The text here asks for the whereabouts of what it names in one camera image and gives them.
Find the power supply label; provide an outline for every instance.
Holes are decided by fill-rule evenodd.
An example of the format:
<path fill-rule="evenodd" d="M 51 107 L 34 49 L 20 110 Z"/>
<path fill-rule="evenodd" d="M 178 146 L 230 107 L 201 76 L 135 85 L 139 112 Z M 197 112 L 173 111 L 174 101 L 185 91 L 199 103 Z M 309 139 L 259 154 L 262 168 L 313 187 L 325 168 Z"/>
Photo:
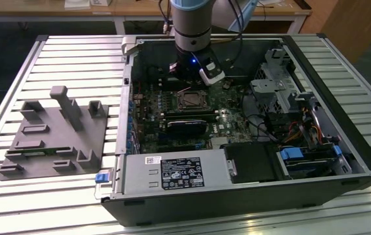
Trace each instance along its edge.
<path fill-rule="evenodd" d="M 201 158 L 161 160 L 165 190 L 205 187 Z"/>

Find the blue latch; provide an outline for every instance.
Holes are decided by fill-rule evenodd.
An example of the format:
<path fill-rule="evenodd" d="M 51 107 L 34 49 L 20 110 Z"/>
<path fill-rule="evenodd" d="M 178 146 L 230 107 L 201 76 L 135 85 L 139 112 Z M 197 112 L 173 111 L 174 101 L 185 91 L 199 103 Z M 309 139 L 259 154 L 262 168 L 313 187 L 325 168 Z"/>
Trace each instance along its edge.
<path fill-rule="evenodd" d="M 95 176 L 95 183 L 108 183 L 110 182 L 110 172 L 107 173 L 98 173 Z"/>
<path fill-rule="evenodd" d="M 285 148 L 279 153 L 283 160 L 305 157 L 301 148 Z"/>
<path fill-rule="evenodd" d="M 342 154 L 341 147 L 338 145 L 334 145 L 333 149 L 334 149 L 337 155 L 339 156 Z"/>

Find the floor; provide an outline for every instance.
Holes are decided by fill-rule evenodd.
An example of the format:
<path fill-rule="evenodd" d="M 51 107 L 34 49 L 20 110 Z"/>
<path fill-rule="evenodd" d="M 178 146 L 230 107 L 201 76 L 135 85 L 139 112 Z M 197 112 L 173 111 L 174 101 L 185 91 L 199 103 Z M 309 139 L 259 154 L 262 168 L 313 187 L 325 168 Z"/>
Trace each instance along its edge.
<path fill-rule="evenodd" d="M 126 22 L 126 31 L 129 34 L 158 34 L 162 33 L 162 23 Z M 0 23 L 0 102 L 38 35 L 106 35 L 115 33 L 111 22 L 30 23 L 27 31 L 23 31 L 16 23 Z M 371 83 L 371 46 L 355 67 Z"/>

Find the barcode sticker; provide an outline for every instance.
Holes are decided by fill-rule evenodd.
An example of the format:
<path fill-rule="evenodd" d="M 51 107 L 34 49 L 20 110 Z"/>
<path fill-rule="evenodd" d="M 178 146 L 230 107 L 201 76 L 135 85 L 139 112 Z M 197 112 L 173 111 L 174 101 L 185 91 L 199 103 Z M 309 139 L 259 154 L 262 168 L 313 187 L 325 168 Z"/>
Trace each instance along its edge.
<path fill-rule="evenodd" d="M 162 157 L 146 157 L 145 158 L 145 164 L 159 164 Z"/>

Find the white box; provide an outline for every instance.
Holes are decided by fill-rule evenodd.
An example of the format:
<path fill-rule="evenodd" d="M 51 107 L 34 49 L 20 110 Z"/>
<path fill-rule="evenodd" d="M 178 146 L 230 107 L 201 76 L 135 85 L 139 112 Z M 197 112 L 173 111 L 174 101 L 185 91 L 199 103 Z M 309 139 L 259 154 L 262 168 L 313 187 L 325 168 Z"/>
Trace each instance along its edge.
<path fill-rule="evenodd" d="M 91 0 L 92 6 L 108 6 L 112 0 Z"/>
<path fill-rule="evenodd" d="M 66 0 L 66 10 L 91 9 L 90 0 Z"/>

